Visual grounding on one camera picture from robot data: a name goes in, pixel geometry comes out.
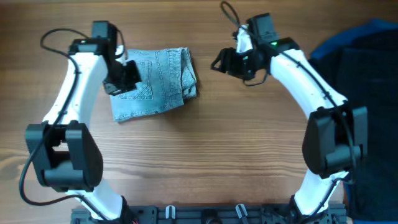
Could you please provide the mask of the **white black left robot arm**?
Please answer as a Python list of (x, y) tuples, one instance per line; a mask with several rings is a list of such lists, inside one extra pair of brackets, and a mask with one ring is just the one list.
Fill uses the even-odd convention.
[(141, 80), (137, 65), (127, 59), (121, 31), (108, 21), (94, 21), (91, 35), (80, 34), (64, 56), (68, 70), (55, 103), (25, 131), (25, 166), (62, 200), (83, 205), (72, 223), (137, 223), (126, 199), (103, 179), (103, 156), (89, 130), (99, 89), (111, 96), (134, 90)]

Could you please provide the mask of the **light blue denim shorts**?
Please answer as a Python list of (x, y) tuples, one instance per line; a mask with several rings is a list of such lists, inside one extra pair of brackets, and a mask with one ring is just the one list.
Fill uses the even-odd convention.
[(141, 76), (136, 89), (111, 96), (115, 122), (164, 113), (197, 96), (197, 77), (189, 48), (128, 50)]

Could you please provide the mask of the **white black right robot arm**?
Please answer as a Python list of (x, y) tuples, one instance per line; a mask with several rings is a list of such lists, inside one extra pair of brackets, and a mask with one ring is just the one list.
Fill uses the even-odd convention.
[(307, 172), (285, 211), (268, 208), (267, 221), (286, 223), (336, 222), (328, 202), (340, 183), (352, 185), (357, 166), (367, 154), (368, 111), (354, 106), (331, 87), (310, 65), (291, 38), (280, 38), (271, 15), (254, 16), (242, 24), (227, 2), (224, 15), (236, 26), (234, 48), (220, 51), (211, 69), (226, 73), (253, 86), (259, 70), (274, 77), (292, 95), (307, 118), (302, 143)]

